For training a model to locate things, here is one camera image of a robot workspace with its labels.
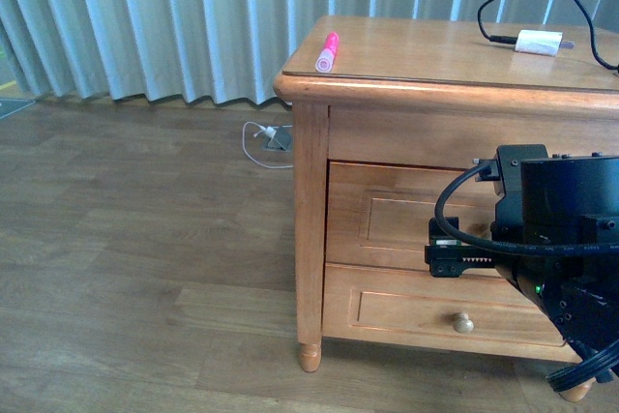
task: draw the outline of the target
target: drawer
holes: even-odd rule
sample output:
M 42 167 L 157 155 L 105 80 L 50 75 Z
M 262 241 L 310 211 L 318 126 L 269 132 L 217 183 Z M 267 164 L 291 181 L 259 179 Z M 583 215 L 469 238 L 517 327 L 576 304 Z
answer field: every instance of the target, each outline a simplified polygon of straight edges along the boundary
M 614 154 L 618 127 L 616 121 L 568 115 L 333 106 L 329 159 L 468 168 L 472 159 L 491 158 L 503 144 L 544 144 L 549 154 Z
M 427 223 L 438 195 L 460 172 L 331 162 L 327 262 L 427 271 Z M 460 217 L 466 232 L 488 237 L 498 198 L 491 183 L 471 181 L 454 194 L 446 213 Z M 488 272 L 498 276 L 475 271 Z
M 323 335 L 547 360 L 578 361 L 559 332 L 506 281 L 327 265 Z M 456 332 L 466 313 L 475 328 Z

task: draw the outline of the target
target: wooden nightstand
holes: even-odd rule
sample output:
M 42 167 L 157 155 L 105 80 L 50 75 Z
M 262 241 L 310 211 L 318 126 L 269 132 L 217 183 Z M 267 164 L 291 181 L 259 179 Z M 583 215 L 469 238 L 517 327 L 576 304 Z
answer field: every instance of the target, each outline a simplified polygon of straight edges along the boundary
M 338 56 L 330 74 L 319 74 L 314 63 L 330 31 L 340 37 Z M 491 44 L 475 23 L 318 21 L 275 81 L 294 112 L 304 370 L 318 368 L 323 336 L 578 360 L 494 271 L 439 280 L 424 263 L 434 201 L 472 159 L 492 158 L 501 144 L 619 153 L 619 77 L 594 61 L 585 28 L 563 31 L 575 49 L 546 57 Z M 619 35 L 600 31 L 598 45 L 619 62 Z M 484 235 L 497 200 L 491 185 L 471 183 L 448 213 Z M 455 329 L 460 313 L 472 331 Z

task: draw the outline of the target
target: white cable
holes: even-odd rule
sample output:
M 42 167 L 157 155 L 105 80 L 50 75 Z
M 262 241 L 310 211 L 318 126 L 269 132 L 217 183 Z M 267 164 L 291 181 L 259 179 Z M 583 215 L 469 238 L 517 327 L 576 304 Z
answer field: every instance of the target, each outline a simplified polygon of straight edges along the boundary
M 292 164 L 283 164 L 283 165 L 268 165 L 268 164 L 264 164 L 263 162 L 260 162 L 258 160 L 256 160 L 254 157 L 252 157 L 250 155 L 250 153 L 248 152 L 248 149 L 246 148 L 246 144 L 245 144 L 245 132 L 247 129 L 248 125 L 255 125 L 257 126 L 260 131 L 257 132 L 256 134 L 254 134 L 254 137 L 257 137 L 259 134 L 261 133 L 265 133 L 267 131 L 267 128 L 265 128 L 262 125 L 258 125 L 257 123 L 254 123 L 253 121 L 248 121 L 245 123 L 245 125 L 243 125 L 243 133 L 241 134 L 241 146 L 243 147 L 243 152 L 245 152 L 245 155 L 248 156 L 248 159 L 250 159 L 252 162 L 262 166 L 263 168 L 269 168 L 269 169 L 287 169 L 287 168 L 292 168 Z M 291 125 L 285 125 L 285 126 L 281 126 L 282 128 L 292 128 Z

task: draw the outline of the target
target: wooden leg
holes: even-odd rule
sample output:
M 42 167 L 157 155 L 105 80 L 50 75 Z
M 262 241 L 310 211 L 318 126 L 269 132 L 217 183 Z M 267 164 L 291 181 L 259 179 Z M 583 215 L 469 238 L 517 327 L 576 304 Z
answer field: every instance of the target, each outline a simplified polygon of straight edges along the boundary
M 328 110 L 323 104 L 295 102 L 293 106 L 297 338 L 301 368 L 307 372 L 320 365 Z
M 569 391 L 563 391 L 559 395 L 567 401 L 577 402 L 581 401 L 584 396 L 587 395 L 589 389 L 593 385 L 595 379 L 589 379 L 587 382 L 583 382 L 579 386 L 571 388 Z
M 320 366 L 320 344 L 302 343 L 299 346 L 299 363 L 305 372 L 314 372 Z

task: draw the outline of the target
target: brass knob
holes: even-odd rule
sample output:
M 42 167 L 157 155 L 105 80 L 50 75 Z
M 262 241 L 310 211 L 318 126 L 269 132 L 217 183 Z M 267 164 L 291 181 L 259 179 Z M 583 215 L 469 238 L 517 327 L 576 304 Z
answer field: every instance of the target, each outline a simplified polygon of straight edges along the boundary
M 454 330 L 457 333 L 468 334 L 475 329 L 473 321 L 469 319 L 466 313 L 457 313 L 454 315 Z

